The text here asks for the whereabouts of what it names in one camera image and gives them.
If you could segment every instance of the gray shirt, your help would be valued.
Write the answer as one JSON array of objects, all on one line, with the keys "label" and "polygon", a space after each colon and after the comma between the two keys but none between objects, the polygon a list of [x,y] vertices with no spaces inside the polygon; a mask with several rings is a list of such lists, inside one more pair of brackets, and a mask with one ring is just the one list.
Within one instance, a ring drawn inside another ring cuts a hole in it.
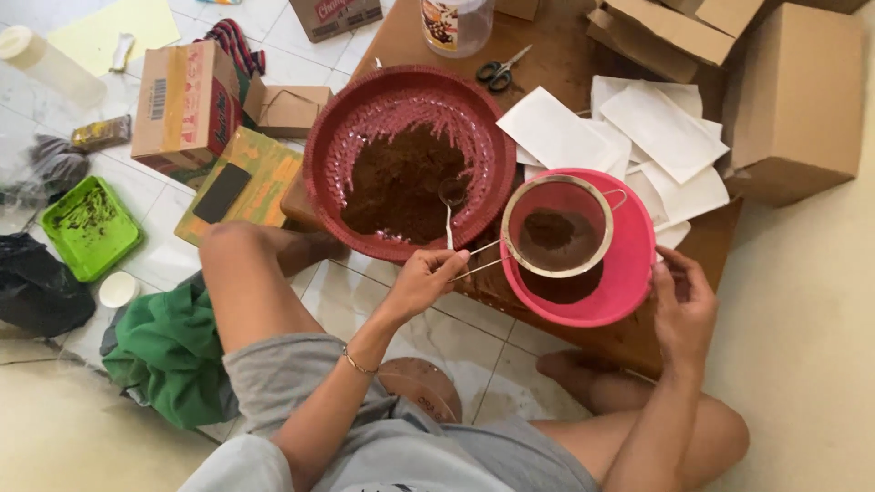
[{"label": "gray shirt", "polygon": [[[426,432],[374,432],[326,470],[312,492],[513,492],[455,441]],[[252,435],[219,446],[179,492],[294,492],[289,464]]]}]

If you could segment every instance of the striped cloth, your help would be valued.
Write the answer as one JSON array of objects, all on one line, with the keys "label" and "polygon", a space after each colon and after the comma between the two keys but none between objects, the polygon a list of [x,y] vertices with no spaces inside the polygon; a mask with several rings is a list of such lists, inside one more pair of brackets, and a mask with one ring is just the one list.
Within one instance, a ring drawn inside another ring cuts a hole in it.
[{"label": "striped cloth", "polygon": [[264,75],[264,68],[267,64],[264,51],[249,52],[246,38],[243,37],[243,30],[234,20],[226,18],[217,22],[213,29],[204,36],[204,39],[215,39],[221,49],[231,55],[237,67],[249,77],[255,72]]}]

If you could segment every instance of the hand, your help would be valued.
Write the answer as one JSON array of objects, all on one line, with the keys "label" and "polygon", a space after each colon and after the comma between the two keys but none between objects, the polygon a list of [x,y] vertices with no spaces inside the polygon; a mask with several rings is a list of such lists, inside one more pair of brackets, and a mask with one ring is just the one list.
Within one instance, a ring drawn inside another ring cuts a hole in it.
[{"label": "hand", "polygon": [[407,260],[381,307],[406,323],[452,291],[450,280],[465,271],[467,250],[419,250]]},{"label": "hand", "polygon": [[701,379],[719,301],[698,263],[662,246],[656,252],[665,258],[653,267],[656,338],[665,369]]}]

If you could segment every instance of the gray shorts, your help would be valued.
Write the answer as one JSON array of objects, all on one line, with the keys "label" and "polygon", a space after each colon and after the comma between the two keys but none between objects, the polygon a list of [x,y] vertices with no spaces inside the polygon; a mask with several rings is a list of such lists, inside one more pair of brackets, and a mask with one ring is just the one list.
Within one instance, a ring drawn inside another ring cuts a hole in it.
[{"label": "gray shorts", "polygon": [[[289,334],[225,355],[225,369],[248,421],[246,432],[265,438],[276,432],[322,383],[343,347],[343,341],[329,334]],[[521,418],[476,427],[438,425],[414,404],[389,396],[374,379],[350,432],[386,418],[414,419],[423,432],[455,439],[516,492],[599,490],[571,453]]]}]

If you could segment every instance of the leg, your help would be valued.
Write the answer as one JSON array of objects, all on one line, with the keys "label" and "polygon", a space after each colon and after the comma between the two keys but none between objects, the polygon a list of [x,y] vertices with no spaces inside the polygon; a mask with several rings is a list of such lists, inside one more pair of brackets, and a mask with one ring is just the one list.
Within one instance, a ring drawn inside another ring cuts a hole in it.
[{"label": "leg", "polygon": [[[532,422],[577,460],[601,484],[617,452],[647,403],[653,384],[616,371],[581,365],[579,352],[550,354],[538,369],[563,386],[578,402],[597,415],[584,422]],[[749,445],[745,421],[726,404],[702,395],[696,425],[683,465],[685,490],[700,488],[740,461]]]},{"label": "leg", "polygon": [[324,333],[286,278],[345,251],[322,233],[247,222],[213,225],[199,253],[225,352],[283,334]]}]

